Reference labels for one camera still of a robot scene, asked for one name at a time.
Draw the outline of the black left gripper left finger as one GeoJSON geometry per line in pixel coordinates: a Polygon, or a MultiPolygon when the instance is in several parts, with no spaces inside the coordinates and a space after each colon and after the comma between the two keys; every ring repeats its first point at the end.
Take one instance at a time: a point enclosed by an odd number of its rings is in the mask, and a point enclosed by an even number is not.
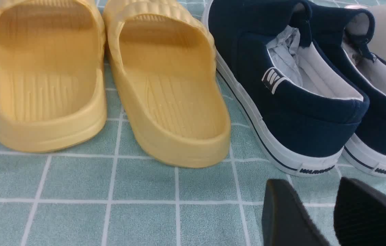
{"type": "Polygon", "coordinates": [[[265,246],[330,246],[296,190],[283,179],[266,182],[262,230],[265,246]]]}

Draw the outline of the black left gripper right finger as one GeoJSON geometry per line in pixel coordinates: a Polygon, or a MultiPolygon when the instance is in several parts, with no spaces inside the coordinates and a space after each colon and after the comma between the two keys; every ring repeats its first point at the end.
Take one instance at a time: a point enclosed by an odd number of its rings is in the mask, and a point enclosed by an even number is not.
{"type": "Polygon", "coordinates": [[[342,177],[333,227],[342,246],[386,246],[386,195],[358,179],[342,177]]]}

